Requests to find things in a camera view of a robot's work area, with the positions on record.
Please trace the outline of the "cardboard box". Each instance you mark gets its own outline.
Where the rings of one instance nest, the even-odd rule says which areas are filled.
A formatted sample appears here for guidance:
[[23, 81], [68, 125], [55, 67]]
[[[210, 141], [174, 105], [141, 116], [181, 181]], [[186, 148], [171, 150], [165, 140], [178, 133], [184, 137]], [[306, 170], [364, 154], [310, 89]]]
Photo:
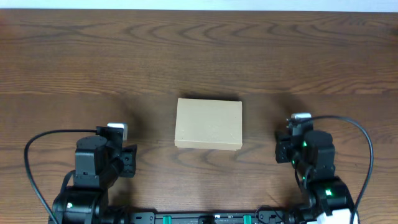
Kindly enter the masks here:
[[243, 146], [243, 104], [179, 98], [175, 146], [179, 149], [240, 150]]

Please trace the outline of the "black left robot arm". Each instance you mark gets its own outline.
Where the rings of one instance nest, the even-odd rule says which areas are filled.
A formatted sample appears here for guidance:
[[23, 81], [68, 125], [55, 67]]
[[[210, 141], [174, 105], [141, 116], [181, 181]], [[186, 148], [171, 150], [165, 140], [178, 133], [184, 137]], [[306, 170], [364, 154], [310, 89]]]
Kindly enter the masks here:
[[110, 207], [108, 190], [120, 177], [136, 173], [137, 146], [124, 147], [123, 140], [103, 136], [81, 138], [76, 143], [75, 170], [64, 181], [53, 202], [54, 223], [129, 223], [125, 206]]

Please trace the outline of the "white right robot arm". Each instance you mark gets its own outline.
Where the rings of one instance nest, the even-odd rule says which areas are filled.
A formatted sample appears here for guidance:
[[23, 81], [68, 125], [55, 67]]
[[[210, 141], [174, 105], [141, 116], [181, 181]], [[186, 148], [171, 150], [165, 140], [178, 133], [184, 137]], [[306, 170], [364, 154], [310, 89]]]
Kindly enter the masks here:
[[276, 141], [275, 159], [292, 165], [304, 199], [303, 204], [285, 213], [284, 222], [357, 223], [348, 187], [335, 175], [331, 134], [317, 130], [299, 135], [278, 133]]

